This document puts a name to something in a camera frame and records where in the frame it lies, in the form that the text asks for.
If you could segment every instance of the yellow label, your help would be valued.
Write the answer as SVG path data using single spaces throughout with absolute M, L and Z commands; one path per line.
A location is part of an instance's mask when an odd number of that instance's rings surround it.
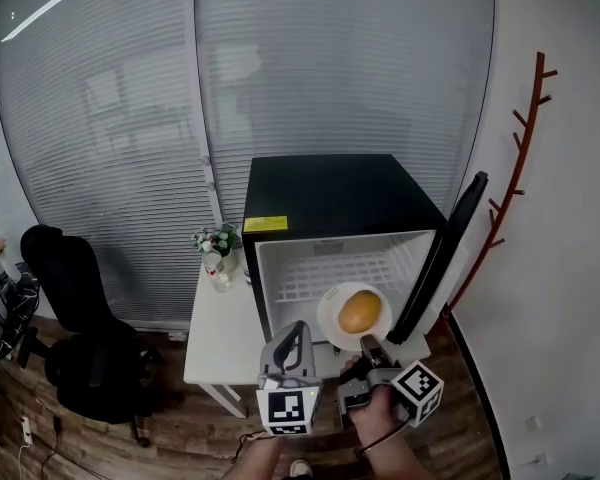
M 282 231 L 289 229 L 287 216 L 280 217 L 249 217 L 244 220 L 244 232 L 255 233 L 256 231 Z

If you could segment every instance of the fridge door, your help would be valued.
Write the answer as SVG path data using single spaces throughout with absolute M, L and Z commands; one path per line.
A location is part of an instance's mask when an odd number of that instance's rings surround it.
M 464 191 L 453 209 L 444 231 L 439 232 L 434 238 L 409 300 L 398 322 L 387 336 L 390 342 L 403 343 L 415 329 L 449 267 L 458 244 L 482 199 L 487 182 L 487 173 L 480 171 L 475 175 L 471 185 Z

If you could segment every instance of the black cable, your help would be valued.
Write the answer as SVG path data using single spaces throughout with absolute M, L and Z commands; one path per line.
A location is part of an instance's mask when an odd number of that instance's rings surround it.
M 6 369 L 4 366 L 2 366 L 2 363 L 1 363 L 1 362 L 0 362 L 0 368 L 2 368 L 2 370 L 4 371 L 4 373 L 6 373 L 6 374 L 7 374 L 7 376 L 8 376 L 8 377 L 9 377 L 9 378 L 10 378 L 10 379 L 13 381 L 13 382 L 15 382 L 16 384 L 20 384 L 20 385 L 21 385 L 21 386 L 22 386 L 24 389 L 26 389 L 26 390 L 29 392 L 29 394 L 30 394 L 32 397 L 34 397 L 34 398 L 35 398 L 35 399 L 36 399 L 36 400 L 37 400 L 37 401 L 40 403 L 40 405 L 42 405 L 42 407 L 44 407 L 44 408 L 45 408 L 47 411 L 49 411 L 51 414 L 53 414 L 53 415 L 54 415 L 56 418 L 58 417 L 58 415 L 57 415 L 55 412 L 53 412 L 51 409 L 49 409 L 49 408 L 48 408 L 48 407 L 47 407 L 47 406 L 44 404 L 44 402 L 43 402 L 42 400 L 40 400 L 40 398 L 38 397 L 38 395 L 36 395 L 36 394 L 35 394 L 35 392 L 33 391 L 33 389 L 31 389 L 31 388 L 30 388 L 30 387 L 28 387 L 28 386 L 25 386 L 25 385 L 24 385 L 22 382 L 20 382 L 20 381 L 19 381 L 18 379 L 16 379 L 16 378 L 15 378 L 13 375 L 11 375 L 11 374 L 10 374 L 10 373 L 7 371 L 7 369 Z
M 380 443 L 383 443 L 387 439 L 390 439 L 393 436 L 395 436 L 396 434 L 400 433 L 400 431 L 407 425 L 408 422 L 409 422 L 409 418 L 407 417 L 407 419 L 405 419 L 404 421 L 402 421 L 400 423 L 400 425 L 398 425 L 396 428 L 394 428 L 391 432 L 388 432 L 387 434 L 383 435 L 380 439 L 375 440 L 370 445 L 367 445 L 364 448 L 360 448 L 356 452 L 356 457 L 358 458 L 358 460 L 364 459 L 365 453 L 368 452 L 374 446 L 378 446 Z
M 49 443 L 47 443 L 44 439 L 42 439 L 40 436 L 36 435 L 36 434 L 32 434 L 33 437 L 35 437 L 38 441 L 40 441 L 43 445 L 45 445 L 47 448 L 49 448 L 49 450 L 54 450 L 54 448 L 51 447 L 51 445 Z M 69 457 L 67 457 L 64 453 L 62 453 L 60 450 L 55 449 L 55 453 L 56 455 L 59 455 L 60 457 L 62 457 L 63 459 L 65 459 L 66 461 L 69 461 L 71 464 L 73 464 L 74 466 L 79 467 L 80 469 L 86 471 L 87 473 L 89 473 L 91 476 L 94 476 L 96 478 L 98 478 L 99 480 L 111 480 L 111 478 L 109 478 L 108 476 L 103 475 L 102 473 L 96 473 L 95 471 L 89 469 L 86 466 L 83 466 L 82 464 L 78 464 L 75 460 L 70 459 Z
M 236 450 L 236 454 L 233 456 L 233 459 L 231 459 L 231 464 L 235 464 L 238 461 L 238 456 L 240 455 L 240 452 L 242 451 L 242 448 L 244 447 L 244 443 L 246 443 L 250 437 L 253 437 L 256 434 L 262 434 L 263 432 L 264 432 L 264 430 L 257 430 L 256 432 L 251 432 L 251 434 L 242 434 L 239 439 L 240 444 L 238 444 L 238 449 Z M 253 441 L 259 441 L 261 439 L 273 439 L 274 437 L 276 437 L 276 436 L 258 437 L 256 439 L 253 439 Z
M 18 414 L 18 411 L 16 411 L 16 406 L 13 405 L 13 402 L 11 401 L 11 399 L 6 394 L 0 394 L 0 397 L 4 398 L 7 402 L 9 402 L 9 408 L 11 409 L 11 412 L 16 417 L 16 419 L 18 421 L 20 421 L 20 419 L 22 418 L 22 416 L 20 414 Z
M 44 480 L 44 467 L 47 465 L 47 462 L 49 462 L 51 460 L 51 457 L 53 457 L 57 453 L 59 440 L 60 433 L 56 432 L 56 444 L 53 445 L 53 450 L 51 451 L 51 454 L 48 455 L 47 458 L 42 461 L 42 464 L 40 464 L 40 480 Z

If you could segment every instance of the ceiling light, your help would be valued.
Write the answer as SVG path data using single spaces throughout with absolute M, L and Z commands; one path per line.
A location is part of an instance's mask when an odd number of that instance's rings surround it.
M 20 23 L 20 25 L 18 25 L 16 28 L 14 28 L 11 31 L 11 33 L 7 37 L 5 37 L 1 42 L 4 43 L 5 41 L 8 41 L 9 39 L 13 39 L 14 37 L 16 37 L 20 32 L 22 32 L 25 28 L 27 28 L 29 25 L 31 25 L 34 21 L 36 21 L 45 12 L 47 12 L 54 5 L 56 5 L 57 3 L 60 3 L 62 1 L 63 0 L 48 1 L 46 4 L 44 4 L 42 7 L 40 7 L 40 9 L 38 9 L 31 16 L 29 16 L 26 20 L 24 20 L 22 23 Z

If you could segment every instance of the wooden floor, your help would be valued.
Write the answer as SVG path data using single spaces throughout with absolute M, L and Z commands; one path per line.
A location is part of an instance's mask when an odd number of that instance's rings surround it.
M 40 338 L 47 344 L 65 336 L 52 320 L 36 318 Z M 170 343 L 164 335 L 143 336 L 165 357 L 157 382 L 165 389 L 183 392 L 184 403 L 154 414 L 142 422 L 143 433 L 152 446 L 139 447 L 127 425 L 107 425 L 69 413 L 58 405 L 55 388 L 44 377 L 42 361 L 32 357 L 21 370 L 15 362 L 3 361 L 14 377 L 33 388 L 45 405 L 62 420 L 58 449 L 71 460 L 109 479 L 212 479 L 220 478 L 230 467 L 238 437 L 260 428 L 253 388 L 237 391 L 246 399 L 251 417 L 240 420 L 195 386 L 182 382 L 185 344 Z M 418 429 L 410 429 L 407 440 L 434 477 L 442 479 L 491 480 L 501 478 L 498 461 L 484 411 L 446 323 L 436 324 L 427 341 L 432 356 L 425 363 L 445 382 L 440 408 Z M 53 445 L 52 416 L 24 388 L 0 369 L 0 385 L 15 411 L 31 420 L 34 446 L 22 450 L 22 478 L 39 479 L 41 462 Z M 18 478 L 18 450 L 22 444 L 20 423 L 9 402 L 0 397 L 0 479 Z M 316 478 L 368 478 L 365 464 L 354 457 L 358 441 L 354 432 L 339 431 L 334 386 L 329 384 L 322 397 L 315 434 L 289 440 L 276 477 L 283 477 L 288 465 L 299 457 L 314 465 Z M 44 478 L 93 478 L 65 458 L 54 456 L 45 466 Z

